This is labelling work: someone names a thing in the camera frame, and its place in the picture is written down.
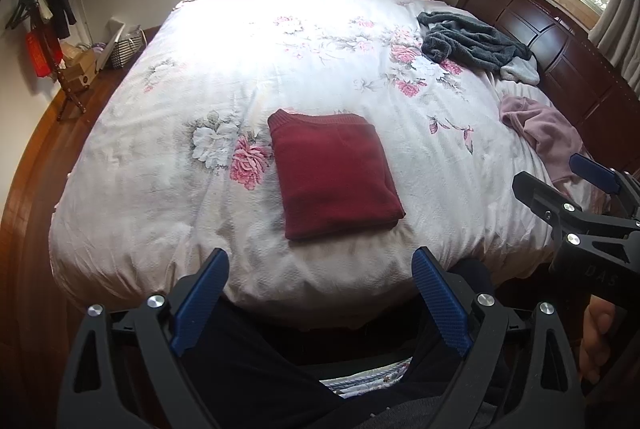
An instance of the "human leg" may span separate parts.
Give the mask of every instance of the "human leg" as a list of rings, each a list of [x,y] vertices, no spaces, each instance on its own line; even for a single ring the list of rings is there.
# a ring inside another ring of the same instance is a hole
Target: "human leg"
[[[465,259],[449,270],[461,275],[476,293],[494,294],[494,286],[487,268],[478,260]],[[412,363],[401,382],[378,391],[353,397],[338,409],[315,422],[308,429],[350,429],[367,420],[371,415],[379,415],[386,409],[416,400],[442,395],[453,378],[460,362],[460,355],[449,348],[438,331],[433,317],[424,306],[420,321],[422,329],[418,336],[417,347]],[[499,401],[506,376],[502,365],[494,375],[487,401]]]
[[[299,429],[344,402],[271,348],[225,300],[182,365],[222,429]]]

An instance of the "white bedsheet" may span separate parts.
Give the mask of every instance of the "white bedsheet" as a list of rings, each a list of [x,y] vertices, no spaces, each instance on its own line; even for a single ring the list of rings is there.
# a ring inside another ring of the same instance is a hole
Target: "white bedsheet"
[[[190,0],[167,19],[95,124],[49,236],[79,306],[138,305],[230,256],[234,303],[303,329],[355,327],[415,293],[412,253],[479,257],[499,282],[550,253],[550,229],[511,192],[549,182],[498,119],[540,90],[420,56],[430,0]],[[284,237],[267,117],[354,112],[374,124],[406,217],[391,231]],[[577,199],[588,205],[590,190]]]

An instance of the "human hand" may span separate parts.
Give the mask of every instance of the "human hand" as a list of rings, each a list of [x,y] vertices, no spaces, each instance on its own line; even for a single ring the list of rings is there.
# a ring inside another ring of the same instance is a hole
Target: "human hand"
[[[609,360],[610,348],[604,335],[613,324],[614,304],[595,295],[584,311],[580,342],[580,372],[595,384],[600,380],[600,368]]]

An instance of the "pink clothing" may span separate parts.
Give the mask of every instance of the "pink clothing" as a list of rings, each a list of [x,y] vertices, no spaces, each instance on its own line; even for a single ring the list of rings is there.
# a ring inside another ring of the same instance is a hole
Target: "pink clothing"
[[[508,95],[500,102],[500,121],[535,149],[554,184],[574,176],[569,157],[586,154],[586,150],[580,134],[557,109],[531,98]]]

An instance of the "red sweater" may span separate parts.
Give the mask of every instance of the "red sweater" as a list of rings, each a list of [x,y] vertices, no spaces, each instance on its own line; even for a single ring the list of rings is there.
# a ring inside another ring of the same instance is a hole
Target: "red sweater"
[[[390,229],[404,218],[380,139],[363,117],[279,109],[268,123],[287,239]]]

